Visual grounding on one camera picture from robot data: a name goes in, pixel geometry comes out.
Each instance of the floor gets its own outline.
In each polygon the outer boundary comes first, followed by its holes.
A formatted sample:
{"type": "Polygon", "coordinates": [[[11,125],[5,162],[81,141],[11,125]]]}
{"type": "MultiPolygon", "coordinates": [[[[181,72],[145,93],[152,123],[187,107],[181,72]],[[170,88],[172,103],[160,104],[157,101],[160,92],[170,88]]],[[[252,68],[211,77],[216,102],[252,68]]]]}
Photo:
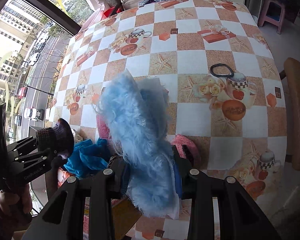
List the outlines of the floor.
{"type": "MultiPolygon", "coordinates": [[[[265,22],[260,30],[266,39],[277,68],[283,70],[287,57],[300,61],[300,19],[298,25],[285,21],[282,34],[277,34],[277,27],[265,22]]],[[[286,80],[282,81],[287,107],[288,136],[292,132],[291,100],[286,80]]],[[[300,235],[300,171],[295,171],[291,163],[285,163],[283,178],[279,185],[277,199],[267,214],[272,224],[277,228],[282,239],[291,239],[300,235]]]]}

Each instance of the black ring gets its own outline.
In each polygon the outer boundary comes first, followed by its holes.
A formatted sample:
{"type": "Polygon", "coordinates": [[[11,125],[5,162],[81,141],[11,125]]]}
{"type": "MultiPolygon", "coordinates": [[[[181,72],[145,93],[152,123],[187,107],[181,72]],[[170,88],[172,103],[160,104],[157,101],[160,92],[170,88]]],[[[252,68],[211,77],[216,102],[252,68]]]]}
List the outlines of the black ring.
{"type": "Polygon", "coordinates": [[[215,77],[233,77],[233,75],[234,75],[233,70],[227,64],[224,64],[224,63],[217,63],[217,64],[212,65],[210,67],[210,73],[211,73],[211,75],[213,75],[215,77]],[[220,67],[220,66],[225,66],[230,71],[230,74],[215,74],[212,71],[213,68],[220,67]]]}

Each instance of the light blue faux fur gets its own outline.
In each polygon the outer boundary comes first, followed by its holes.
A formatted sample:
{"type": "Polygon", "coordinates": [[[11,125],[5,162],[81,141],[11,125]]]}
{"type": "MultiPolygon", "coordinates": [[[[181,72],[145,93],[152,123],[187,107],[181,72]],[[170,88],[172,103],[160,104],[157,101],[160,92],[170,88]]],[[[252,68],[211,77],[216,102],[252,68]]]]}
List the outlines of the light blue faux fur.
{"type": "Polygon", "coordinates": [[[127,194],[146,216],[167,215],[175,199],[173,153],[167,133],[168,94],[159,79],[136,83],[126,70],[100,97],[103,115],[113,142],[130,164],[127,194]]]}

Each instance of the brown chair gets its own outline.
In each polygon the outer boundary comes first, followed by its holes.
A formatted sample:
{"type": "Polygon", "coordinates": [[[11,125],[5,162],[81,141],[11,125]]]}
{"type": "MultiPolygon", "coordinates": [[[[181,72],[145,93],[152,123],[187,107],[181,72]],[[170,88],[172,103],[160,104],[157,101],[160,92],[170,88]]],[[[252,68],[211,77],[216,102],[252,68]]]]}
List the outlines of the brown chair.
{"type": "Polygon", "coordinates": [[[283,67],[280,78],[287,77],[293,113],[292,135],[287,138],[287,153],[291,155],[286,156],[286,161],[300,171],[300,62],[289,57],[283,67]]]}

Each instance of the checkered tablecloth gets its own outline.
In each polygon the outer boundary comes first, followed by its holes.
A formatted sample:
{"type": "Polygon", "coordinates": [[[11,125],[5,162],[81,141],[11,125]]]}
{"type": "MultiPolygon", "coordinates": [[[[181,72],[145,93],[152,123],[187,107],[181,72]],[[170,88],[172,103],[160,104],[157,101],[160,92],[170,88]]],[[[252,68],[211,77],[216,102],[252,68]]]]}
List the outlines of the checkered tablecloth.
{"type": "MultiPolygon", "coordinates": [[[[197,168],[217,178],[236,177],[266,213],[285,160],[286,109],[270,49],[247,8],[221,0],[172,0],[80,31],[69,42],[50,124],[62,117],[96,140],[99,95],[124,69],[136,80],[160,79],[169,91],[167,139],[190,138],[201,153],[197,168]],[[216,63],[230,66],[234,77],[209,74],[216,63]]],[[[190,200],[182,202],[179,220],[142,217],[129,235],[184,240],[190,208],[190,200]]]]}

